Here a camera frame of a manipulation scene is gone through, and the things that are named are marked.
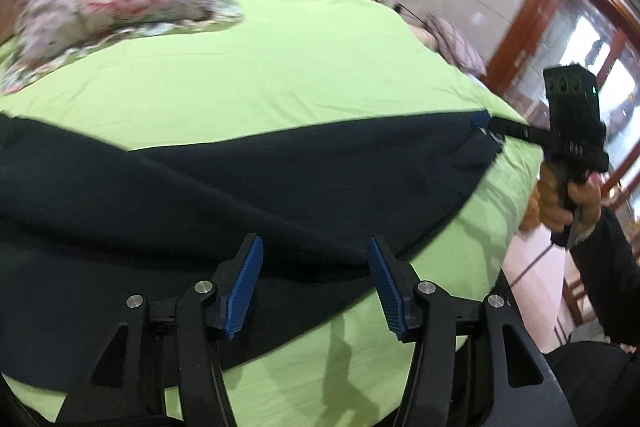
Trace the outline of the right forearm dark sleeve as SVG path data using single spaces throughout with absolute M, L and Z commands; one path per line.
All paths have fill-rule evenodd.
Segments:
M 570 254 L 609 343 L 578 341 L 546 359 L 579 426 L 639 424 L 639 265 L 620 222 L 603 209 Z

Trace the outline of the right hand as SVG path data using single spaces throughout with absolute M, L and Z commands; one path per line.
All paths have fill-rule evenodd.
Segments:
M 552 168 L 543 162 L 537 183 L 539 192 L 539 218 L 551 232 L 561 233 L 574 222 L 573 213 L 560 203 L 560 184 Z M 593 229 L 601 216 L 600 188 L 592 182 L 576 184 L 568 182 L 566 195 L 580 210 L 574 232 L 580 235 Z

